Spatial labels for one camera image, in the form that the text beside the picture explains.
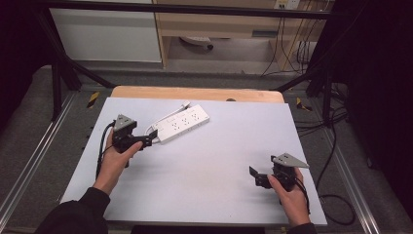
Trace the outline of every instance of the metal rail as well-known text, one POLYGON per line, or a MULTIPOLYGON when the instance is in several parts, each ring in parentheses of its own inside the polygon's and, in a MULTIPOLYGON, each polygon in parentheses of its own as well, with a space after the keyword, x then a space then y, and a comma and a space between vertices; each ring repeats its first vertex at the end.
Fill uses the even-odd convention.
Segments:
POLYGON ((7 222, 12 216, 13 211, 19 203, 20 198, 24 194, 30 180, 33 178, 36 173, 37 168, 42 162, 43 157, 45 156, 49 146, 51 145, 58 129, 60 128, 64 118, 66 117, 70 106, 72 105, 73 99, 77 96, 77 92, 70 93, 65 99, 62 111, 58 115, 57 119, 51 123, 49 128, 46 130, 30 159, 28 160, 26 166, 21 172, 18 180, 15 182, 15 185, 7 195, 5 201, 0 207, 0 233, 3 232, 3 229, 6 227, 7 222))
POLYGON ((115 3, 67 0, 38 0, 36 6, 56 9, 77 9, 95 11, 118 12, 149 12, 149 13, 178 13, 200 15, 224 15, 264 18, 294 18, 314 20, 339 20, 348 17, 347 14, 330 12, 307 12, 277 9, 213 7, 171 4, 142 4, 142 3, 115 3))
MULTIPOLYGON (((321 117, 322 111, 321 111, 321 106, 319 105, 319 102, 311 98, 311 103, 319 119, 322 120, 322 117, 321 117)), ((324 130, 325 136, 328 139, 328 143, 332 147, 333 140, 334 140, 332 130, 327 129, 327 128, 324 128, 323 130, 324 130)), ((334 150, 334 162, 336 163, 338 172, 340 173, 343 179, 344 185, 346 186, 347 192, 349 193, 349 197, 352 200, 353 206, 356 210, 358 219, 361 223, 361 226, 364 229, 364 232, 367 234, 379 234, 380 230, 379 230, 379 226, 376 223, 376 219, 371 213, 370 208, 368 207, 368 204, 365 201, 364 196, 362 195, 362 192, 360 188, 358 187, 355 177, 353 176, 353 173, 350 170, 346 162, 346 159, 338 144, 336 144, 336 148, 334 150)))

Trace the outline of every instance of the white power strip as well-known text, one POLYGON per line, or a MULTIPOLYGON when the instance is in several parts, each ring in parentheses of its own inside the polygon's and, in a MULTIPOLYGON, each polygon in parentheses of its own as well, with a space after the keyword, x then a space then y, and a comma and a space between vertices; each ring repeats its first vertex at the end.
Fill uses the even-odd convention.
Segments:
POLYGON ((158 130, 158 139, 165 143, 207 122, 209 116, 199 105, 195 105, 152 125, 152 129, 158 130))

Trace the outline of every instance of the white table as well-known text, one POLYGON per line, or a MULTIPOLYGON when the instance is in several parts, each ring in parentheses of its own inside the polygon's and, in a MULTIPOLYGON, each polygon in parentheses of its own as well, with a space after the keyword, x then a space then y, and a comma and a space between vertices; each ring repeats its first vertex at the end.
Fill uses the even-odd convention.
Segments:
MULTIPOLYGON (((94 182, 103 129, 122 113, 135 136, 177 109, 179 99, 109 98, 61 202, 78 200, 94 182)), ((270 156, 305 156, 287 104, 192 100, 210 122, 166 144, 140 151, 124 170, 105 218, 141 224, 272 226, 287 223, 275 192, 255 186, 251 166, 269 174, 270 156)), ((311 220, 326 225, 309 170, 301 170, 311 220)))

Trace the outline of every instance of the person's right hand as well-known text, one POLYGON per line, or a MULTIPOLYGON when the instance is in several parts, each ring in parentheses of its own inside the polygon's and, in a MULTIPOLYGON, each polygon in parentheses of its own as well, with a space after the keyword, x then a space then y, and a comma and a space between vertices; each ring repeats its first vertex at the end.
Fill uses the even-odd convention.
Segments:
POLYGON ((107 195, 110 195, 113 188, 118 183, 119 176, 124 171, 125 165, 128 160, 133 157, 140 147, 142 142, 137 142, 132 145, 124 153, 119 153, 117 149, 112 145, 113 130, 110 132, 106 140, 105 152, 103 155, 103 162, 100 168, 99 176, 94 182, 94 188, 97 188, 107 195))
MULTIPOLYGON (((297 174, 297 178, 304 182, 300 170, 295 168, 295 173, 297 174)), ((307 210, 306 198, 300 188, 294 185, 292 190, 287 192, 273 175, 267 175, 267 177, 282 201, 282 207, 288 217, 289 225, 295 227, 309 223, 310 217, 307 210)))

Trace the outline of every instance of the black cable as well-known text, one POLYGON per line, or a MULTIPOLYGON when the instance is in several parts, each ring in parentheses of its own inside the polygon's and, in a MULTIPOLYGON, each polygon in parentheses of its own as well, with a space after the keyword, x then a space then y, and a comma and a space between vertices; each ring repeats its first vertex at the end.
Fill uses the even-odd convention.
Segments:
POLYGON ((314 129, 314 130, 312 130, 312 131, 309 131, 309 132, 307 132, 307 133, 305 133, 305 134, 303 134, 303 135, 300 135, 299 137, 304 137, 304 136, 306 136, 306 135, 310 135, 310 134, 312 134, 313 132, 316 132, 316 131, 318 131, 319 129, 314 129))
MULTIPOLYGON (((282 18, 282 19, 283 19, 283 20, 282 20, 282 38, 283 38, 283 30, 284 30, 284 28, 285 28, 285 18, 282 18)), ((283 44, 281 44, 281 46, 282 46, 282 52, 283 52, 283 54, 285 55, 285 58, 286 58, 286 60, 288 61, 288 63, 289 63, 289 65, 291 66, 291 68, 292 68, 295 72, 299 72, 299 70, 296 70, 296 69, 294 68, 294 66, 292 65, 291 60, 289 59, 288 55, 286 54, 286 52, 285 52, 285 50, 284 50, 284 48, 283 48, 283 44)))
POLYGON ((297 60, 297 62, 300 62, 300 50, 301 50, 301 43, 303 43, 302 41, 300 41, 300 44, 298 44, 298 49, 297 49, 297 54, 295 55, 295 59, 297 60))
POLYGON ((281 26, 281 25, 282 25, 282 19, 280 19, 280 21, 279 21, 279 28, 277 29, 276 48, 274 49, 273 58, 271 58, 270 64, 268 64, 267 69, 265 69, 265 71, 264 71, 259 77, 266 76, 266 75, 264 75, 265 72, 267 72, 267 70, 270 68, 271 64, 273 64, 274 58, 276 57, 277 46, 278 46, 278 44, 279 44, 279 32, 280 32, 280 26, 281 26))
MULTIPOLYGON (((312 2, 312 0, 309 1, 309 4, 308 4, 308 6, 307 6, 307 10, 308 10, 311 2, 312 2)), ((278 32, 280 31, 280 23, 281 23, 281 20, 282 20, 282 19, 280 19, 280 21, 279 21, 278 32)), ((309 32, 309 34, 307 35, 307 38, 306 38, 305 42, 308 41, 308 39, 309 39, 309 37, 310 37, 310 34, 312 33, 312 31, 313 31, 313 29, 314 29, 314 26, 315 26, 316 22, 317 22, 317 21, 315 21, 315 22, 313 23, 313 26, 312 26, 312 28, 310 29, 310 32, 309 32)), ((282 37, 283 37, 283 29, 285 28, 285 24, 284 24, 284 23, 285 23, 285 19, 283 20, 282 37)), ((310 47, 310 43, 309 43, 309 46, 307 46, 308 54, 310 53, 309 47, 310 47)), ((306 49, 306 43, 304 43, 304 47, 303 47, 303 51, 304 51, 304 52, 305 52, 305 49, 306 49)), ((299 62, 299 59, 298 59, 298 58, 299 58, 300 50, 301 50, 301 42, 300 42, 300 44, 299 44, 299 46, 298 46, 298 49, 297 49, 297 54, 296 54, 297 62, 299 62)), ((289 65, 290 65, 291 68, 293 69, 292 71, 297 72, 297 73, 300 73, 299 70, 296 70, 296 69, 292 66, 291 60, 290 60, 289 57, 286 55, 286 52, 285 52, 285 50, 283 49, 283 45, 282 45, 282 52, 283 52, 283 54, 285 55, 286 59, 288 60, 289 65)), ((302 67, 301 67, 301 74, 304 74, 304 70, 307 70, 307 68, 304 69, 304 66, 302 66, 302 67)), ((270 75, 270 74, 277 74, 277 73, 284 73, 284 72, 292 72, 292 71, 270 72, 270 73, 265 74, 265 75, 264 75, 264 73, 263 73, 260 77, 267 76, 267 75, 270 75)))
POLYGON ((304 55, 302 55, 302 57, 300 57, 300 56, 297 54, 297 61, 298 61, 298 58, 302 58, 302 60, 305 61, 305 62, 309 62, 309 61, 310 61, 310 45, 311 45, 311 44, 310 44, 310 42, 309 42, 309 38, 310 38, 310 35, 311 35, 311 33, 313 32, 313 30, 314 30, 314 28, 315 28, 315 26, 316 26, 316 24, 317 24, 318 22, 319 22, 318 20, 315 20, 315 21, 314 21, 312 27, 310 28, 309 33, 307 34, 307 36, 306 36, 305 39, 304 39, 304 41, 302 41, 302 42, 300 41, 300 46, 301 46, 302 43, 304 44, 303 49, 301 50, 302 52, 304 52, 304 55))
MULTIPOLYGON (((335 109, 335 110, 333 111, 333 113, 332 113, 331 119, 333 120, 333 119, 334 119, 334 116, 335 116, 335 113, 336 113, 338 110, 343 109, 343 108, 344 108, 344 107, 340 107, 340 108, 335 109)), ((332 130, 332 132, 333 132, 333 137, 334 137, 334 139, 333 139, 333 146, 332 146, 332 149, 331 149, 330 154, 328 155, 328 159, 327 159, 327 161, 325 162, 324 167, 323 167, 322 170, 321 170, 321 173, 320 173, 320 175, 319 175, 319 178, 317 179, 316 191, 319 191, 319 183, 321 182, 321 178, 322 178, 322 176, 324 175, 324 173, 325 173, 325 171, 326 171, 326 169, 327 169, 327 167, 328 167, 328 165, 329 165, 329 163, 330 163, 330 161, 331 161, 331 159, 332 159, 332 157, 333 157, 333 155, 334 155, 334 151, 335 151, 336 144, 337 144, 337 134, 336 134, 336 131, 335 131, 335 128, 334 128, 334 121, 330 121, 330 123, 331 123, 330 126, 331 126, 331 130, 332 130)), ((351 224, 353 224, 353 223, 355 222, 355 220, 356 220, 355 209, 354 209, 353 205, 350 204, 345 198, 340 197, 340 196, 335 195, 335 194, 323 194, 323 195, 319 195, 319 198, 325 198, 325 197, 335 197, 335 198, 338 198, 338 199, 344 201, 344 202, 350 207, 350 210, 351 210, 351 212, 352 212, 352 219, 351 219, 350 221, 339 221, 339 220, 331 217, 331 215, 329 215, 328 213, 324 212, 324 214, 325 214, 325 216, 326 216, 327 218, 329 218, 329 219, 332 220, 333 222, 336 222, 336 223, 341 224, 341 225, 351 225, 351 224)))
MULTIPOLYGON (((310 1, 308 2, 305 11, 308 11, 308 10, 309 10, 312 1, 313 1, 313 0, 310 0, 310 1)), ((318 9, 318 8, 319 8, 319 1, 316 2, 316 9, 318 9)), ((296 33, 296 35, 295 35, 296 37, 298 36, 298 32, 300 31, 301 25, 302 25, 302 21, 301 21, 301 23, 300 23, 300 26, 298 27, 297 33, 296 33)), ((298 50, 297 50, 297 56, 296 56, 298 63, 300 63, 300 61, 299 61, 299 54, 300 54, 300 49, 301 49, 301 43, 302 43, 302 41, 300 41, 300 44, 299 44, 298 50)), ((304 70, 307 70, 307 69, 304 69, 304 66, 301 65, 301 74, 304 74, 304 70)))
POLYGON ((103 131, 102 139, 100 140, 99 155, 97 157, 97 166, 96 166, 96 178, 97 176, 99 176, 99 173, 100 173, 100 167, 102 165, 102 157, 103 157, 104 152, 106 152, 106 150, 108 150, 110 147, 113 146, 112 144, 109 147, 107 147, 104 151, 102 151, 103 143, 104 143, 104 140, 106 139, 106 132, 109 130, 109 128, 113 126, 115 126, 115 120, 106 126, 106 128, 103 131))
POLYGON ((349 221, 338 220, 338 219, 332 217, 327 212, 324 212, 324 215, 327 218, 329 218, 331 221, 333 221, 335 223, 338 223, 338 224, 341 224, 341 225, 344 225, 344 226, 352 225, 356 221, 356 213, 355 213, 355 210, 353 208, 353 205, 350 202, 348 202, 346 199, 344 199, 343 197, 340 197, 340 196, 335 195, 335 194, 325 194, 325 195, 320 195, 319 198, 322 198, 322 199, 324 199, 324 198, 337 198, 337 199, 343 201, 344 203, 346 203, 347 206, 350 207, 350 209, 352 211, 352 218, 349 221))
POLYGON ((268 75, 272 75, 272 74, 278 74, 278 73, 286 73, 286 72, 297 72, 296 70, 288 70, 288 71, 274 71, 274 72, 270 72, 270 73, 267 73, 267 74, 265 74, 265 75, 263 75, 263 76, 261 76, 261 77, 264 77, 264 76, 268 76, 268 75))
POLYGON ((297 133, 305 133, 305 132, 309 132, 309 133, 305 133, 303 135, 301 135, 300 137, 306 136, 308 134, 311 134, 317 130, 320 130, 322 128, 324 128, 325 126, 328 126, 330 124, 336 124, 339 123, 340 121, 346 119, 348 116, 347 112, 344 113, 340 113, 339 115, 337 115, 335 118, 331 119, 330 121, 328 121, 327 123, 323 122, 323 121, 314 121, 314 122, 305 122, 305 121, 294 121, 294 123, 300 123, 300 124, 315 124, 313 126, 296 126, 297 129, 297 133))
POLYGON ((307 202, 307 211, 310 214, 310 199, 309 199, 309 195, 307 194, 307 189, 304 186, 303 181, 301 181, 299 178, 295 178, 294 179, 295 185, 298 186, 298 188, 300 188, 301 192, 303 192, 304 197, 306 198, 306 202, 307 202))

